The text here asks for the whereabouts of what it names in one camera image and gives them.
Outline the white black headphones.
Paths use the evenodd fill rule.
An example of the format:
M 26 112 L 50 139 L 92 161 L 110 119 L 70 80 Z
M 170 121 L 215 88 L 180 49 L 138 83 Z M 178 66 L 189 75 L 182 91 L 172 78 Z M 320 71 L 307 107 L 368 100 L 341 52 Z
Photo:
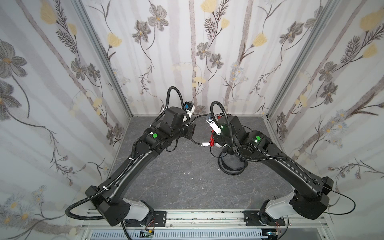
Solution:
M 216 135 L 216 133 L 206 122 L 206 116 L 207 114 L 201 114 L 192 118 L 191 123 L 194 123 L 196 125 L 192 142 L 201 147 L 211 148 L 215 146 L 214 136 Z

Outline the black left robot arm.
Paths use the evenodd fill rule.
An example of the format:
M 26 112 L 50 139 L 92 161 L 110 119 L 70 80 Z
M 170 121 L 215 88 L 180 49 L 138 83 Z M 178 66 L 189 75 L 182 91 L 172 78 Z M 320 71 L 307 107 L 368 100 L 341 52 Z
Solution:
M 181 94 L 176 87 L 169 87 L 164 110 L 135 140 L 130 156 L 107 180 L 99 186 L 90 186 L 86 190 L 86 198 L 67 207 L 67 217 L 82 221 L 105 220 L 112 227 L 125 220 L 148 220 L 150 207 L 143 201 L 126 199 L 124 196 L 128 188 L 150 162 L 172 144 L 177 144 L 180 138 L 190 140 L 195 131 L 195 124 L 191 122 L 192 103 L 182 102 L 180 108 L 170 107 L 172 91 Z M 93 204 L 99 216 L 87 217 L 72 213 L 74 208 L 87 202 Z

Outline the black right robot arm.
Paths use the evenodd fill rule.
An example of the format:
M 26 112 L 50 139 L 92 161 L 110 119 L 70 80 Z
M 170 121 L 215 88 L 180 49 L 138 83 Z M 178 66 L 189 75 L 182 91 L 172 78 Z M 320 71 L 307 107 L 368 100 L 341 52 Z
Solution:
M 222 146 L 223 152 L 235 155 L 244 164 L 232 169 L 218 157 L 220 169 L 227 175 L 241 174 L 248 163 L 263 163 L 286 180 L 294 190 L 275 200 L 266 200 L 258 212 L 262 225 L 275 222 L 281 217 L 298 214 L 306 219 L 315 220 L 329 207 L 328 194 L 333 190 L 334 181 L 329 177 L 319 177 L 296 163 L 287 156 L 273 141 L 260 131 L 247 132 L 236 116 L 229 115 L 218 101 L 210 105 L 211 114 L 214 107 L 221 109 L 220 119 L 213 117 L 213 139 Z

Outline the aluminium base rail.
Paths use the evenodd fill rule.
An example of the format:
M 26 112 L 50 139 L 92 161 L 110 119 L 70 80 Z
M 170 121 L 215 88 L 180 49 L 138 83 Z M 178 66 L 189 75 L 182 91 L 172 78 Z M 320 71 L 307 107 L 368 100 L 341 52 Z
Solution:
M 261 224 L 257 209 L 218 210 L 156 210 L 149 229 L 327 229 L 324 217 L 308 220 L 299 215 L 281 217 L 268 224 Z

